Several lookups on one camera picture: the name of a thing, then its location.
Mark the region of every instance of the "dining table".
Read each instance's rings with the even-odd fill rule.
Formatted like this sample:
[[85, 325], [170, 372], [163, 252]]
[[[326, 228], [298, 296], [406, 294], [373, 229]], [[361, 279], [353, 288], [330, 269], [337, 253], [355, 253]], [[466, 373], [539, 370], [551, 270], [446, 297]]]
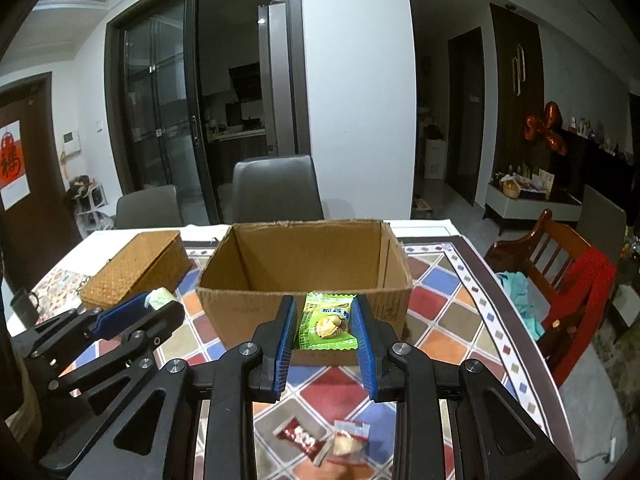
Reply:
[[[414, 283], [402, 339], [436, 360], [454, 364], [468, 358], [480, 360], [576, 469], [572, 436], [558, 389], [536, 343], [482, 256], [448, 220], [388, 223], [404, 249]], [[175, 358], [193, 366], [216, 360], [225, 352], [195, 287], [228, 228], [180, 228], [192, 262], [191, 270], [174, 292], [184, 306], [185, 316], [183, 324], [154, 353], [158, 367]], [[38, 297], [39, 322], [70, 308], [82, 308], [82, 286], [142, 231], [97, 231], [73, 248], [33, 289]], [[15, 314], [7, 327], [12, 335], [24, 330]], [[93, 343], [64, 373], [111, 351], [119, 343], [118, 338]], [[208, 402], [202, 403], [200, 412], [194, 463], [194, 478], [198, 479], [204, 470]], [[451, 426], [446, 402], [440, 402], [446, 475], [451, 480]], [[260, 480], [383, 480], [392, 476], [396, 406], [369, 400], [357, 367], [291, 366], [279, 402], [254, 402], [253, 412]], [[317, 439], [328, 437], [336, 420], [369, 424], [364, 458], [348, 466], [324, 460], [316, 467], [297, 447], [274, 436], [274, 430], [292, 416]]]

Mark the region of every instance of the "green candy wrapper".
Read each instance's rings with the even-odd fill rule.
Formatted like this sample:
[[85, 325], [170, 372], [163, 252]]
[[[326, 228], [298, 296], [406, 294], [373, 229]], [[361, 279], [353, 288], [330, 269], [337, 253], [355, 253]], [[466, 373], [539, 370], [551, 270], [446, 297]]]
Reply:
[[301, 350], [355, 350], [358, 341], [349, 333], [351, 294], [306, 295], [298, 330]]

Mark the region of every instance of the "teal cloth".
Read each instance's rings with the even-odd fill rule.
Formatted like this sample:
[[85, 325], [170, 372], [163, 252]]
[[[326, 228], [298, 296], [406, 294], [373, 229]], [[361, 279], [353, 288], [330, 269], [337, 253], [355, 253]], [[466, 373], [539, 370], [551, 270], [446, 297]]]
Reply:
[[533, 307], [529, 304], [529, 282], [521, 272], [498, 272], [496, 274], [502, 290], [511, 298], [518, 314], [524, 321], [529, 335], [537, 341], [545, 333], [545, 329], [533, 316]]

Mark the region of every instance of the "blue gripper pad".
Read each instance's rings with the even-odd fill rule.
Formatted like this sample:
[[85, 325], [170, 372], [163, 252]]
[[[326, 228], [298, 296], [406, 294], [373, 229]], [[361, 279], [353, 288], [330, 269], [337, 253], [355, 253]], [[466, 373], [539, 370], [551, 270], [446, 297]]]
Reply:
[[278, 349], [275, 357], [275, 372], [273, 375], [272, 392], [280, 397], [287, 385], [287, 374], [289, 373], [289, 364], [291, 362], [291, 350], [293, 349], [293, 339], [296, 335], [296, 321], [298, 313], [296, 311], [296, 302], [291, 299], [287, 318], [280, 336]]
[[113, 339], [149, 313], [145, 306], [148, 292], [143, 292], [101, 314], [91, 334], [96, 339]]
[[369, 394], [370, 399], [378, 396], [378, 380], [376, 379], [376, 362], [371, 348], [367, 329], [365, 327], [362, 311], [358, 297], [353, 298], [351, 302], [351, 333], [358, 340], [358, 364], [360, 365], [360, 375], [362, 376], [362, 384]]

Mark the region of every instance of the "snack packet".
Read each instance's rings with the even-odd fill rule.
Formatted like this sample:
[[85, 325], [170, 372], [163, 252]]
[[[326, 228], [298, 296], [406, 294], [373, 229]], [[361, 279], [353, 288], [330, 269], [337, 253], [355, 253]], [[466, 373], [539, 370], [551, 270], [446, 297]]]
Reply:
[[358, 340], [349, 333], [351, 294], [310, 292], [298, 330], [301, 350], [351, 350]]
[[326, 459], [337, 464], [365, 462], [365, 450], [369, 443], [369, 424], [357, 420], [336, 420], [334, 441]]
[[316, 467], [320, 467], [322, 459], [331, 447], [330, 440], [318, 440], [312, 437], [295, 416], [285, 420], [273, 430], [273, 434], [282, 440], [292, 442]]

